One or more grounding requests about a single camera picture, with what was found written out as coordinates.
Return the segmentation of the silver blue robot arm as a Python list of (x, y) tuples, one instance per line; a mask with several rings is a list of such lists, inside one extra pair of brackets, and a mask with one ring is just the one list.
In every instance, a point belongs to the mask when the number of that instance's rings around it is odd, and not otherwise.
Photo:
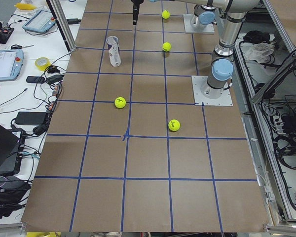
[(210, 99), (222, 95), (226, 82), (233, 74), (233, 49), (245, 16), (245, 12), (227, 13), (222, 35), (212, 53), (211, 72), (201, 86), (201, 92)]
[(228, 36), (238, 34), (246, 13), (258, 4), (257, 0), (185, 0), (184, 2), (194, 4), (194, 13), (184, 14), (186, 33), (213, 34), (215, 10), (221, 9), (229, 17), (223, 29)]

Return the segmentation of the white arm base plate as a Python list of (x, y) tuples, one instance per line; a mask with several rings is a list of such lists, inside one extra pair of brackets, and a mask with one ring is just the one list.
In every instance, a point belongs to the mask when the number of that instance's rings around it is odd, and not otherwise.
[(213, 12), (203, 12), (199, 16), (184, 14), (185, 32), (191, 34), (214, 34), (214, 20), (215, 15)]
[(233, 106), (227, 82), (221, 89), (207, 84), (207, 76), (191, 76), (194, 103), (197, 106)]

